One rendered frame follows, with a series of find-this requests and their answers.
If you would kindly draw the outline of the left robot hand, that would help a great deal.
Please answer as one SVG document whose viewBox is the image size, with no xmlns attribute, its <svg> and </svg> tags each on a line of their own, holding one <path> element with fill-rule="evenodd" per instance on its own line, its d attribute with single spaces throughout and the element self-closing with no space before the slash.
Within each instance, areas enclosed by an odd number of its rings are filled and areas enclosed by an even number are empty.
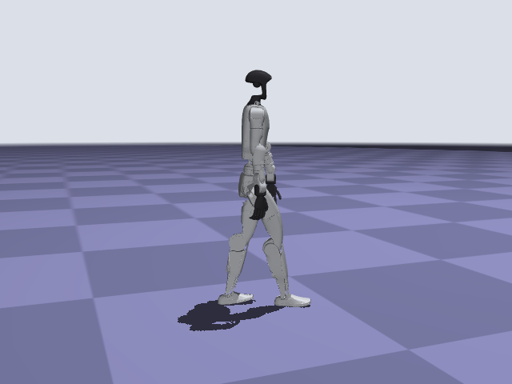
<svg viewBox="0 0 512 384">
<path fill-rule="evenodd" d="M 266 184 L 267 184 L 266 188 L 268 189 L 268 191 L 270 192 L 270 194 L 272 195 L 272 197 L 274 197 L 274 200 L 275 200 L 275 202 L 276 202 L 276 204 L 277 204 L 277 200 L 276 200 L 276 193 L 277 193 L 278 198 L 279 198 L 280 200 L 282 199 L 282 197 L 281 197 L 280 193 L 278 192 L 277 187 L 274 185 L 275 183 L 276 183 L 276 175 L 275 175 L 275 174 L 274 174 L 274 181 L 273 181 L 273 182 L 268 182 L 268 181 L 266 180 Z"/>
</svg>

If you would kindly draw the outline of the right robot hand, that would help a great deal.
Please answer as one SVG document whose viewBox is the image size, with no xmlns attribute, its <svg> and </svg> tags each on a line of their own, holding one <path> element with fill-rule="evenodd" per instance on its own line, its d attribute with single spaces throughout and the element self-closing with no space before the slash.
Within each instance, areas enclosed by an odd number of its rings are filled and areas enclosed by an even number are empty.
<svg viewBox="0 0 512 384">
<path fill-rule="evenodd" d="M 257 196 L 254 204 L 254 213 L 252 217 L 249 217 L 253 220 L 259 220 L 260 218 L 264 218 L 265 214 L 268 210 L 268 203 L 266 202 L 265 193 L 259 193 L 259 185 L 254 186 L 254 195 Z"/>
</svg>

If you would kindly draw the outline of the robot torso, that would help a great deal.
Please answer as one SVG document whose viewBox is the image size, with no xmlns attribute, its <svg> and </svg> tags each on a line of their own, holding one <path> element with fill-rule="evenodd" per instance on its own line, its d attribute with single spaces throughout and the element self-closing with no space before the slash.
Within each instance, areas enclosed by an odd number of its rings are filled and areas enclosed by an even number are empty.
<svg viewBox="0 0 512 384">
<path fill-rule="evenodd" d="M 255 105 L 256 103 L 256 105 Z M 249 110 L 253 107 L 262 108 L 265 111 L 265 119 L 263 123 L 263 135 L 260 144 L 266 147 L 266 140 L 270 128 L 269 116 L 264 106 L 259 105 L 260 102 L 256 101 L 244 107 L 242 112 L 242 159 L 249 159 L 248 163 L 244 166 L 243 173 L 239 179 L 239 189 L 246 196 L 247 186 L 253 183 L 253 166 L 250 164 L 253 160 L 253 155 L 250 152 L 250 122 Z"/>
</svg>

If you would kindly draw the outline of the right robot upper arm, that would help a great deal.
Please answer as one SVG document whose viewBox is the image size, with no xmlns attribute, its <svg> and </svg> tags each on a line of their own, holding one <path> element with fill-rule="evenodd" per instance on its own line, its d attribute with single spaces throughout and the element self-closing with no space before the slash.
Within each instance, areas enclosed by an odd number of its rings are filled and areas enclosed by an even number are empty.
<svg viewBox="0 0 512 384">
<path fill-rule="evenodd" d="M 254 154 L 254 148 L 260 144 L 263 135 L 263 123 L 265 111 L 262 108 L 253 107 L 249 110 L 250 122 L 250 152 Z M 261 145 L 262 146 L 262 145 Z"/>
</svg>

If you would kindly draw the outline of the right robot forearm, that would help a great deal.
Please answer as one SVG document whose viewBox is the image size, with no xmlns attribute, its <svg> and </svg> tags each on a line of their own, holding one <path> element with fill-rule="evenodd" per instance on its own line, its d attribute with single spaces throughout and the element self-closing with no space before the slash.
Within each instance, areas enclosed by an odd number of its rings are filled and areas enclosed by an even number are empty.
<svg viewBox="0 0 512 384">
<path fill-rule="evenodd" d="M 259 193 L 266 192 L 266 176 L 265 176 L 265 154 L 266 149 L 264 146 L 258 145 L 254 148 L 253 160 L 253 181 L 254 186 L 259 185 Z"/>
</svg>

